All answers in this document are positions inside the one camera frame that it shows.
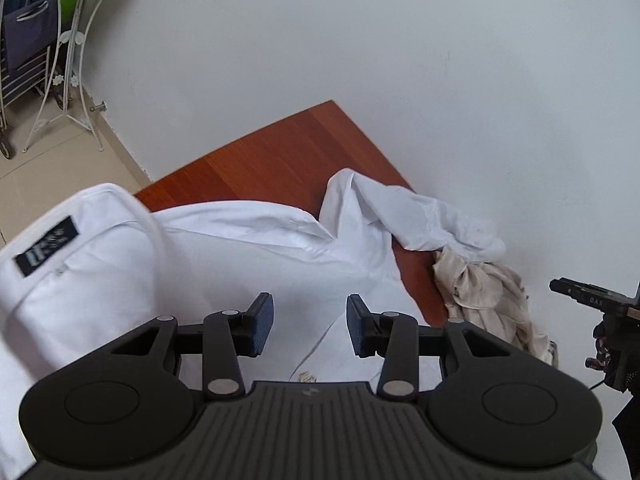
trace white shirt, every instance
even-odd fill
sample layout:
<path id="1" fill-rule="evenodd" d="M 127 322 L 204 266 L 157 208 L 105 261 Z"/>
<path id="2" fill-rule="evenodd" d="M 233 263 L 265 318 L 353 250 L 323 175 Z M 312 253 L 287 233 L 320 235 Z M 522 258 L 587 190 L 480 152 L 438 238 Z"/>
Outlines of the white shirt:
<path id="1" fill-rule="evenodd" d="M 68 216 L 78 235 L 25 277 L 14 257 Z M 411 250 L 449 244 L 479 260 L 504 251 L 489 230 L 446 204 L 351 170 L 330 180 L 319 221 L 265 202 L 151 214 L 113 184 L 59 204 L 0 251 L 0 478 L 16 478 L 33 462 L 17 421 L 27 389 L 161 314 L 200 323 L 270 292 L 274 323 L 263 354 L 240 358 L 247 388 L 309 375 L 375 387 L 382 358 L 354 355 L 347 296 L 360 294 L 372 312 L 422 320 L 400 279 L 392 234 Z M 180 378 L 199 388 L 197 358 L 184 359 Z M 421 358 L 421 389 L 439 381 L 437 359 Z"/>

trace shirt label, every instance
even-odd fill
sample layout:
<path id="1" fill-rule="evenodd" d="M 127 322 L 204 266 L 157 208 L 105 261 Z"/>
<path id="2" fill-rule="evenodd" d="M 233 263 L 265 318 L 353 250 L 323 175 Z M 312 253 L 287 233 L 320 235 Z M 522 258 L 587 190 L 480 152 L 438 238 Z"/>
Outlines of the shirt label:
<path id="1" fill-rule="evenodd" d="M 68 216 L 53 229 L 47 231 L 29 249 L 15 256 L 14 261 L 26 278 L 76 236 L 78 236 L 78 230 L 71 216 Z"/>

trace circular pad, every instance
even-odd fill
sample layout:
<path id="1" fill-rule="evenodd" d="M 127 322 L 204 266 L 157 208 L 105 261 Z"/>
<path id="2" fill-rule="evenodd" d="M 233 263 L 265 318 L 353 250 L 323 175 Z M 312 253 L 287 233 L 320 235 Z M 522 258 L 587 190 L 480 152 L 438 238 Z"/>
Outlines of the circular pad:
<path id="1" fill-rule="evenodd" d="M 429 420 L 484 462 L 545 468 L 572 459 L 598 435 L 598 400 L 568 375 L 518 355 L 465 361 L 432 392 Z"/>
<path id="2" fill-rule="evenodd" d="M 73 390 L 65 400 L 69 415 L 87 424 L 111 424 L 134 412 L 140 403 L 138 392 L 127 384 L 98 381 Z"/>
<path id="3" fill-rule="evenodd" d="M 525 383 L 494 386 L 484 393 L 482 404 L 498 420 L 519 426 L 542 424 L 558 408 L 556 398 L 548 391 Z"/>
<path id="4" fill-rule="evenodd" d="M 139 356 L 82 360 L 36 383 L 20 405 L 34 455 L 72 468 L 112 468 L 169 447 L 194 414 L 187 386 Z"/>

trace beige cloth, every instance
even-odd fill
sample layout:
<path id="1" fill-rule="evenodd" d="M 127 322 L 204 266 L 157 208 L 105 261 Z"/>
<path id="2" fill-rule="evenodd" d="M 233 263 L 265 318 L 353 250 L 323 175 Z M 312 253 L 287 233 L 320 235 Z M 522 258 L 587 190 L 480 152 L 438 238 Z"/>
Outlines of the beige cloth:
<path id="1" fill-rule="evenodd" d="M 436 285 L 449 317 L 463 317 L 548 364 L 548 335 L 531 322 L 528 296 L 516 272 L 500 264 L 468 262 L 449 246 L 436 253 Z"/>

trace white metal stand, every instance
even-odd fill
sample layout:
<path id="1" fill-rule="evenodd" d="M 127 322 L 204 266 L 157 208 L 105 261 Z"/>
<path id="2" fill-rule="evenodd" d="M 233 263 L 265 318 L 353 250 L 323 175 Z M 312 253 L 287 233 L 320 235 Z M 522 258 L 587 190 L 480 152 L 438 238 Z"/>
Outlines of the white metal stand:
<path id="1" fill-rule="evenodd" d="M 68 49 L 66 51 L 66 64 L 65 64 L 65 73 L 62 76 L 55 76 L 54 70 L 50 71 L 49 80 L 47 81 L 47 86 L 44 92 L 44 97 L 42 99 L 42 104 L 40 105 L 40 110 L 38 111 L 38 115 L 36 116 L 36 120 L 33 123 L 33 127 L 31 128 L 31 133 L 27 139 L 27 142 L 22 150 L 23 153 L 27 151 L 31 143 L 31 137 L 38 130 L 44 128 L 48 124 L 51 124 L 62 117 L 67 117 L 72 121 L 80 124 L 83 128 L 90 131 L 95 140 L 98 141 L 98 150 L 102 151 L 102 141 L 98 136 L 98 133 L 95 131 L 94 123 L 89 117 L 89 112 L 86 108 L 86 102 L 84 98 L 84 89 L 82 88 L 82 62 L 84 60 L 84 48 L 86 46 L 86 37 L 91 29 L 91 24 L 94 22 L 95 13 L 98 11 L 98 8 L 102 4 L 104 0 L 98 0 L 95 4 L 94 10 L 92 10 L 91 15 L 89 16 L 89 21 L 86 24 L 84 32 L 78 30 L 78 26 L 80 23 L 80 15 L 82 13 L 82 8 L 87 0 L 77 0 L 76 8 L 74 10 L 74 16 L 71 22 L 71 29 L 61 33 L 61 6 L 60 0 L 58 0 L 58 41 L 56 43 L 56 52 L 53 57 L 53 67 L 56 67 L 56 63 L 58 62 L 58 54 L 60 52 L 60 47 L 68 43 Z M 76 45 L 80 46 L 80 57 L 78 60 L 78 77 L 73 75 L 73 60 L 74 54 L 76 51 Z M 62 96 L 62 113 L 53 119 L 41 119 L 42 111 L 44 110 L 45 102 L 47 101 L 47 97 L 49 96 L 49 91 L 51 90 L 52 84 L 63 84 L 63 96 Z M 82 102 L 82 110 L 84 111 L 84 118 L 81 120 L 76 119 L 69 113 L 69 85 L 79 87 L 80 92 L 80 101 Z"/>

